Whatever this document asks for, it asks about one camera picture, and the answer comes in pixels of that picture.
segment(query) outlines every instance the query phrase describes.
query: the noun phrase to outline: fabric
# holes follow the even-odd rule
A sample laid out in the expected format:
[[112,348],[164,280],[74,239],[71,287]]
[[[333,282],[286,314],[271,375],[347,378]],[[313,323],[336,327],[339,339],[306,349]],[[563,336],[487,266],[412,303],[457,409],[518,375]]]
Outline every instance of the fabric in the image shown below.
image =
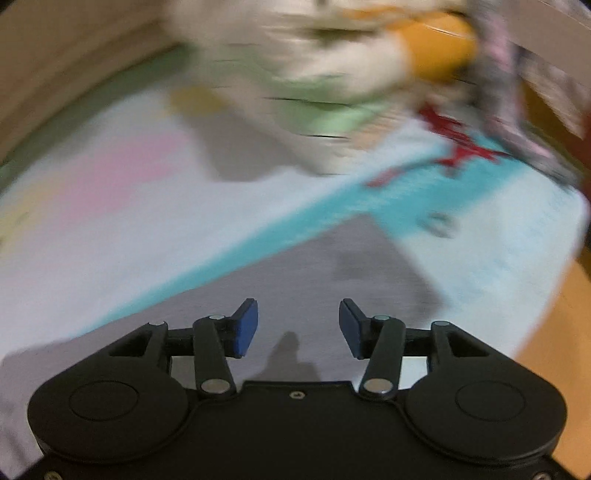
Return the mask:
[[[356,381],[362,364],[331,310],[340,296],[411,325],[449,319],[515,355],[587,222],[577,192],[437,112],[388,134],[352,174],[317,176],[185,73],[94,115],[85,102],[96,99],[15,153],[35,161],[0,197],[0,470],[11,476],[39,455],[31,393],[143,323],[138,312],[180,327],[258,296],[252,356],[231,367],[241,379],[296,362],[302,377]],[[453,132],[474,150],[459,155]],[[43,139],[53,143],[36,156]],[[162,304],[177,294],[178,310]]]
[[[287,144],[318,171],[342,173],[358,163],[356,148],[342,150],[350,146],[355,130],[336,136],[337,142],[335,135],[329,141],[295,141],[292,134],[297,131],[278,122],[277,106],[270,99],[339,103],[343,110],[360,100],[379,98],[394,106],[398,116],[407,115],[416,110],[417,101],[425,101],[434,88],[464,68],[473,70],[484,131],[515,158],[560,184],[574,185],[579,181],[576,172],[522,128],[517,48],[509,40],[501,6],[501,0],[226,0],[216,5],[177,0],[171,25],[183,40],[202,50],[202,70],[218,71],[208,78],[210,85],[222,87],[220,95],[228,93],[228,84],[237,89],[228,98],[242,115],[283,141],[289,138]],[[471,25],[451,11],[467,14]],[[269,89],[270,83],[276,88]],[[399,125],[388,122],[388,130]],[[378,130],[385,130],[383,122]],[[312,136],[326,138],[318,132]],[[371,136],[377,138],[370,148],[381,140],[380,135]]]
[[171,16],[200,49],[199,79],[316,171],[345,173],[434,89],[410,80],[449,79],[474,55],[466,22],[433,13],[463,2],[407,3],[183,0]]

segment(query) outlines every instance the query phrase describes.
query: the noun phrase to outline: green fabric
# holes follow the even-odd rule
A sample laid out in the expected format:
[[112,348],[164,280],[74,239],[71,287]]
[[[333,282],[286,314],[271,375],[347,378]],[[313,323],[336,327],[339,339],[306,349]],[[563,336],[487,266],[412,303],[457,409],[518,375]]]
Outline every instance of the green fabric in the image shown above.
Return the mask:
[[231,60],[202,60],[206,63],[202,65],[202,69],[207,72],[211,81],[223,85],[224,77],[239,73],[260,85],[276,100],[278,124],[293,133],[346,135],[359,129],[391,105],[387,98],[347,104],[335,102],[335,91],[339,88],[338,75],[305,82],[287,80],[266,66],[264,59],[254,48],[229,47],[214,56]]
[[341,103],[277,100],[277,121],[301,135],[346,135],[384,110],[383,102]]

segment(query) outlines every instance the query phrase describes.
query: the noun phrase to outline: teal stripe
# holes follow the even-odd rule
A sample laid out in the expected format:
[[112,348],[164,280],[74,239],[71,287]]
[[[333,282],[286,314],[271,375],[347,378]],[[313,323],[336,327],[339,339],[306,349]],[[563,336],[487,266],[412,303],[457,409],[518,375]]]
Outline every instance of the teal stripe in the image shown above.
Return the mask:
[[[479,143],[488,148],[499,148],[490,141]],[[524,173],[526,168],[523,163],[514,160],[503,159],[499,164],[492,164],[477,159],[466,164],[459,176],[453,179],[444,175],[442,167],[427,166],[411,170],[380,189],[368,188],[363,182],[346,186],[313,206],[267,227],[224,256],[200,265],[115,310],[93,328],[140,312],[178,293],[198,288],[271,257],[356,215],[371,214],[392,240],[412,235],[421,228],[420,220],[430,212],[461,214]]]

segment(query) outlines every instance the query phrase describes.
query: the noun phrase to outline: orange plush part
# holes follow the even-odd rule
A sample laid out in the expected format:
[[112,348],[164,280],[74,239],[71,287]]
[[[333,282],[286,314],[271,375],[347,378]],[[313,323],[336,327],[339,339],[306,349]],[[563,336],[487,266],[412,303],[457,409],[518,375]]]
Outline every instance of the orange plush part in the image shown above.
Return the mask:
[[401,37],[410,54],[413,75],[431,82],[449,82],[476,57],[476,34],[461,16],[435,12],[386,26]]

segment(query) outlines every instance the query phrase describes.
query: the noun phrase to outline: pink patch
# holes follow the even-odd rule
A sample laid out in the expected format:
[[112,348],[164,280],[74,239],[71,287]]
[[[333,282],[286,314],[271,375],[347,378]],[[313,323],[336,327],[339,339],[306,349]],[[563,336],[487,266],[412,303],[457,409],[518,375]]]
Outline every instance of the pink patch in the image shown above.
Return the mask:
[[74,223],[124,208],[136,187],[174,173],[167,157],[186,139],[181,134],[138,137],[87,158],[57,199],[60,219]]
[[511,43],[505,20],[497,15],[490,15],[488,23],[492,30],[491,38],[485,43],[488,55],[494,58],[505,72],[512,72]]

